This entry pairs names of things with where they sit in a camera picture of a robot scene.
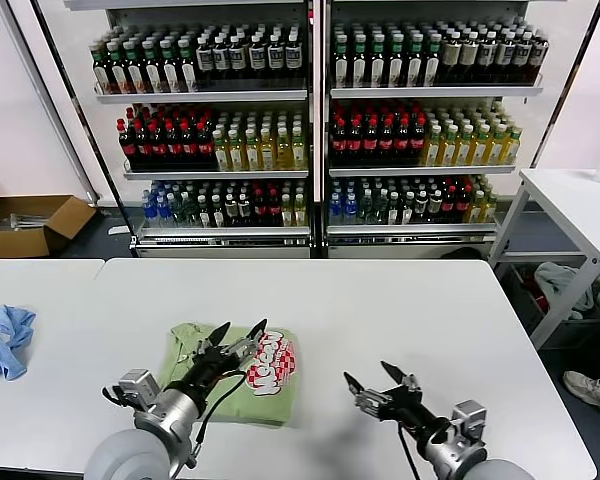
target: green cloth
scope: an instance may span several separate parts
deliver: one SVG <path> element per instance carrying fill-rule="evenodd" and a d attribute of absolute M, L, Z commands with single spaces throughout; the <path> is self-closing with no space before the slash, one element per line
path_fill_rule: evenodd
<path fill-rule="evenodd" d="M 193 365 L 191 352 L 198 347 L 216 327 L 182 323 L 171 329 L 167 357 L 158 382 L 164 388 L 173 380 L 180 380 Z M 231 327 L 222 344 L 229 345 L 249 333 L 250 328 Z M 245 383 L 225 399 L 216 409 L 214 417 L 225 416 L 266 425 L 282 425 L 291 416 L 291 407 L 297 383 L 297 341 L 282 328 L 267 329 L 256 358 L 243 369 L 247 372 Z M 240 381 L 240 377 L 218 382 L 207 403 L 215 401 Z"/>

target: white wall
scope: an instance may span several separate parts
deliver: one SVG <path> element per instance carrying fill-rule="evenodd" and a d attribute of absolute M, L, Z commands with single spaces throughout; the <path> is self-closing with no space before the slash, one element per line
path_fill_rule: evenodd
<path fill-rule="evenodd" d="M 51 194 L 86 199 L 0 16 L 0 196 Z"/>

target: red printed logo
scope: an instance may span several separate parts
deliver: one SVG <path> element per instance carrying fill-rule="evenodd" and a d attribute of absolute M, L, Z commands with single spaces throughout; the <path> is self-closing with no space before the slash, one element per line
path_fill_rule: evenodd
<path fill-rule="evenodd" d="M 280 332 L 265 332 L 255 361 L 247 370 L 247 385 L 256 397 L 276 395 L 296 370 L 293 343 Z"/>

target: shelf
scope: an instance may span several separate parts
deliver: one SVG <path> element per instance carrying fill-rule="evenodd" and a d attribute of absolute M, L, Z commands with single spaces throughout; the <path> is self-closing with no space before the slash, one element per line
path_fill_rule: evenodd
<path fill-rule="evenodd" d="M 235 228 L 143 228 L 143 238 L 206 239 L 206 238 L 299 238 L 311 234 L 309 227 L 235 227 Z"/>
<path fill-rule="evenodd" d="M 104 105 L 132 103 L 284 102 L 307 99 L 307 90 L 245 90 L 233 92 L 131 93 L 96 95 Z"/>
<path fill-rule="evenodd" d="M 64 6 L 74 12 L 81 12 L 85 10 L 115 10 L 122 8 L 302 3 L 302 1 L 303 0 L 64 0 Z"/>
<path fill-rule="evenodd" d="M 514 165 L 485 165 L 470 167 L 405 167 L 405 168 L 330 168 L 331 177 L 401 177 L 409 175 L 467 175 L 470 173 L 511 173 Z"/>
<path fill-rule="evenodd" d="M 425 97 L 533 97 L 542 93 L 538 84 L 525 86 L 332 88 L 331 98 L 425 98 Z"/>
<path fill-rule="evenodd" d="M 132 172 L 125 168 L 127 180 L 248 180 L 254 178 L 307 178 L 308 170 L 263 170 L 258 172 Z"/>
<path fill-rule="evenodd" d="M 496 231 L 495 223 L 412 223 L 408 225 L 330 225 L 327 235 L 348 237 L 486 235 Z"/>

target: table leg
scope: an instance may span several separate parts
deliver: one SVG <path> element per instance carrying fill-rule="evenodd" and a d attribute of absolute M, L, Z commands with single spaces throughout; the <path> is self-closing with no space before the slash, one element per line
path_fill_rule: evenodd
<path fill-rule="evenodd" d="M 540 323 L 531 334 L 531 342 L 533 342 L 536 350 L 544 345 L 554 330 L 558 328 L 558 325 L 567 318 L 573 306 L 598 275 L 600 275 L 600 261 L 595 258 L 587 258 L 587 261 L 580 267 L 569 286 L 549 308 L 549 312 L 540 320 Z"/>
<path fill-rule="evenodd" d="M 513 232 L 513 228 L 527 204 L 527 200 L 529 200 L 529 192 L 524 188 L 524 182 L 522 182 L 518 188 L 518 193 L 516 193 L 516 197 L 513 199 L 513 203 L 507 212 L 507 216 L 500 226 L 500 231 L 498 232 L 495 242 L 493 242 L 491 251 L 489 252 L 489 265 L 491 268 L 495 268 L 498 264 L 500 256 L 507 246 L 509 237 Z"/>

